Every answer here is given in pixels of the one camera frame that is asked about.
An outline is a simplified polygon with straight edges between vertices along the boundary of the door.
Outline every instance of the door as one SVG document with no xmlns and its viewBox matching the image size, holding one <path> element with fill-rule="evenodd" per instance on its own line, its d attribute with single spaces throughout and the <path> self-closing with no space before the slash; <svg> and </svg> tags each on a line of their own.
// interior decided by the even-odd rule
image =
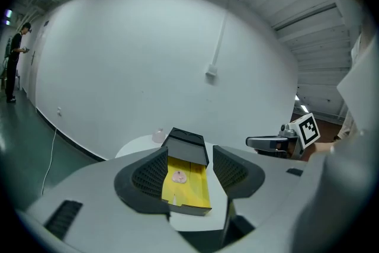
<svg viewBox="0 0 379 253">
<path fill-rule="evenodd" d="M 36 106 L 36 85 L 38 65 L 40 63 L 43 47 L 46 43 L 46 38 L 49 35 L 49 31 L 53 25 L 54 16 L 56 16 L 56 14 L 50 13 L 46 15 L 38 32 L 36 42 L 33 46 L 33 50 L 29 51 L 32 52 L 32 56 L 29 70 L 29 86 L 27 90 L 27 97 L 31 101 L 33 106 Z"/>
</svg>

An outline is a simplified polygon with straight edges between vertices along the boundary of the round pink object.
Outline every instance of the round pink object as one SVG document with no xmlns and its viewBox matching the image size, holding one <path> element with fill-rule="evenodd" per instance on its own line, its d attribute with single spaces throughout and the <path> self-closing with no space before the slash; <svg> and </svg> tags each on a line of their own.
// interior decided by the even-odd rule
<svg viewBox="0 0 379 253">
<path fill-rule="evenodd" d="M 174 174 L 172 174 L 172 181 L 184 184 L 187 181 L 187 176 L 185 176 L 183 171 L 175 171 Z"/>
</svg>

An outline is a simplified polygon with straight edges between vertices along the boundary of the black pants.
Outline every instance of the black pants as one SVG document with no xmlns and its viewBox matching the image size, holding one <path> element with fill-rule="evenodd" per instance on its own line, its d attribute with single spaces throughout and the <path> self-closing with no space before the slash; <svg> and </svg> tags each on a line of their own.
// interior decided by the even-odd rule
<svg viewBox="0 0 379 253">
<path fill-rule="evenodd" d="M 8 59 L 7 64 L 7 87 L 5 88 L 5 93 L 7 94 L 7 99 L 11 100 L 13 98 L 13 89 L 14 82 L 16 80 L 16 70 L 17 70 L 17 62 L 12 61 L 12 59 Z"/>
</svg>

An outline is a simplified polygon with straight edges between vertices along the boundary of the box lid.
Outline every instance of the box lid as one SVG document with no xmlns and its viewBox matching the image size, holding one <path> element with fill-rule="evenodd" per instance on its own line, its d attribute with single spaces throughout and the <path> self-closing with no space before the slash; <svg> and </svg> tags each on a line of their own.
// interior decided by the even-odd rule
<svg viewBox="0 0 379 253">
<path fill-rule="evenodd" d="M 162 146 L 168 148 L 168 156 L 205 166 L 209 164 L 204 138 L 201 135 L 174 127 Z"/>
</svg>

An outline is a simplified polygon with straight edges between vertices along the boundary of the white marker cube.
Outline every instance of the white marker cube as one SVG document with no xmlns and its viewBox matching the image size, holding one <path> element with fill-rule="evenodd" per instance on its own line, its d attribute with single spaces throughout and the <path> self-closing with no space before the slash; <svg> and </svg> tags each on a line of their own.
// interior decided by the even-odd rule
<svg viewBox="0 0 379 253">
<path fill-rule="evenodd" d="M 301 116 L 299 119 L 289 123 L 288 126 L 299 136 L 303 149 L 320 138 L 319 128 L 312 113 Z"/>
</svg>

